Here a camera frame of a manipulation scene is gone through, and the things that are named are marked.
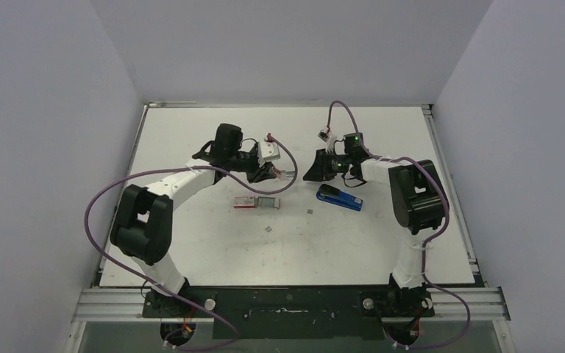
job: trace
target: blue stapler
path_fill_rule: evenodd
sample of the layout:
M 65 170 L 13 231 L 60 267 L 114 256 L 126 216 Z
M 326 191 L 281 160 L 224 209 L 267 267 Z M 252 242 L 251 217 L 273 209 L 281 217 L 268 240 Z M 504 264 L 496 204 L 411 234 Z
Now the blue stapler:
M 321 184 L 319 190 L 317 190 L 317 199 L 354 211 L 360 211 L 363 207 L 363 200 L 326 184 Z

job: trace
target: white wall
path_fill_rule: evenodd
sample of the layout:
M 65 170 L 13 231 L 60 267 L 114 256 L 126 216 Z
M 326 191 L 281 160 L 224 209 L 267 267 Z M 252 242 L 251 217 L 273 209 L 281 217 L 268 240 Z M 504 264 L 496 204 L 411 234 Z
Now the white wall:
M 495 0 L 434 115 L 520 352 L 565 352 L 565 1 Z
M 91 0 L 148 101 L 434 102 L 491 0 Z
M 140 114 L 88 0 L 0 0 L 0 352 L 63 348 L 99 259 L 83 211 L 125 173 Z

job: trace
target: white table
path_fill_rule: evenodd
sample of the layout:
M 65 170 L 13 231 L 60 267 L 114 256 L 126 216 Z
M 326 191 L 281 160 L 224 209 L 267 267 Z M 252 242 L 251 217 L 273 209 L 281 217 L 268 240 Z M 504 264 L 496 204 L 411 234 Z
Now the white table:
M 352 108 L 366 145 L 375 154 L 431 159 L 438 165 L 424 116 L 419 107 Z M 215 137 L 220 123 L 238 125 L 244 138 L 271 132 L 294 154 L 298 182 L 280 194 L 281 208 L 236 210 L 235 196 L 248 196 L 230 178 L 187 200 L 175 213 L 169 250 L 178 269 L 192 285 L 367 285 L 388 282 L 397 261 L 400 237 L 407 232 L 396 221 L 388 185 L 369 183 L 347 189 L 341 178 L 329 184 L 364 200 L 360 212 L 316 199 L 320 183 L 303 182 L 315 150 L 324 148 L 317 132 L 326 124 L 324 107 L 155 108 L 148 111 L 132 173 L 183 165 Z M 353 132 L 347 114 L 335 108 L 334 132 Z M 244 149 L 252 147 L 250 141 Z M 342 143 L 338 144 L 343 153 Z M 283 156 L 278 168 L 292 169 Z M 159 179 L 136 179 L 145 185 Z M 274 190 L 284 182 L 254 184 Z M 436 283 L 471 283 L 473 276 L 455 216 L 428 257 L 428 276 Z M 127 265 L 136 264 L 119 249 L 110 254 Z M 112 263 L 104 265 L 101 286 L 139 286 L 141 279 Z

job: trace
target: gray wall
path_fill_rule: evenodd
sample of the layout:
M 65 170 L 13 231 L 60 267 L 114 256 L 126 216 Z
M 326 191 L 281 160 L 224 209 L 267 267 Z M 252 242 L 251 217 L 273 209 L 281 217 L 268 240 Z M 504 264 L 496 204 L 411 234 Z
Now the gray wall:
M 491 0 L 91 0 L 148 101 L 434 102 Z
M 60 352 L 141 105 L 88 0 L 0 0 L 0 352 Z M 107 233 L 112 205 L 92 229 Z
M 495 0 L 434 107 L 520 352 L 565 352 L 565 1 Z

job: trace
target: bolt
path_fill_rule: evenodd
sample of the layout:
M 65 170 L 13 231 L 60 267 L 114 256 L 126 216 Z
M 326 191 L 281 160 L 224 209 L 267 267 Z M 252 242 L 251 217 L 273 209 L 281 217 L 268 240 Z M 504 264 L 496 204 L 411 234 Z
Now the bolt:
M 216 307 L 216 301 L 213 299 L 205 300 L 205 309 L 211 311 L 213 308 Z
M 374 308 L 374 300 L 371 298 L 366 298 L 363 300 L 363 307 L 367 310 L 371 310 Z

